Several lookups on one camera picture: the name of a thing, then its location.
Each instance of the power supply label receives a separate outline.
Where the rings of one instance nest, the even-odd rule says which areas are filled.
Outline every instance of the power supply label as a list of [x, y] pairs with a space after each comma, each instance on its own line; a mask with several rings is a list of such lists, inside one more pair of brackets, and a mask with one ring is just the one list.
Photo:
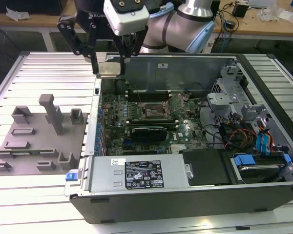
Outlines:
[[126, 162], [125, 187], [127, 189], [163, 188], [161, 161]]

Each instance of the aluminum extrusion table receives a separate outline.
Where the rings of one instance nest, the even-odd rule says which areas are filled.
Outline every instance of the aluminum extrusion table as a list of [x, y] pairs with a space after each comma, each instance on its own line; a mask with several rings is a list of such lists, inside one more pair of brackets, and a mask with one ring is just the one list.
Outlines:
[[[105, 53], [98, 53], [98, 58], [104, 59]], [[247, 55], [247, 59], [293, 119], [293, 77], [266, 55]], [[0, 86], [0, 146], [16, 105], [44, 113], [38, 98], [52, 93], [63, 112], [78, 107], [89, 114], [95, 82], [91, 64], [72, 53], [20, 56]], [[0, 176], [0, 233], [293, 233], [293, 201], [272, 212], [91, 225], [63, 195], [64, 185], [65, 175]], [[241, 226], [251, 230], [237, 230]]]

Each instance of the white paper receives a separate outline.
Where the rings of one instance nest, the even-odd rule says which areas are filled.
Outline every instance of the white paper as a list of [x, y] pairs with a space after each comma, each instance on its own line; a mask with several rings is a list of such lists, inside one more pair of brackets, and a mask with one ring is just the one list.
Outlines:
[[278, 18], [284, 19], [284, 20], [289, 20], [293, 16], [293, 12], [290, 11], [280, 11], [278, 14]]
[[5, 15], [8, 16], [10, 19], [19, 21], [19, 20], [27, 20], [30, 19], [29, 13], [28, 12], [18, 12], [18, 11], [13, 11], [9, 8], [6, 7], [6, 13]]

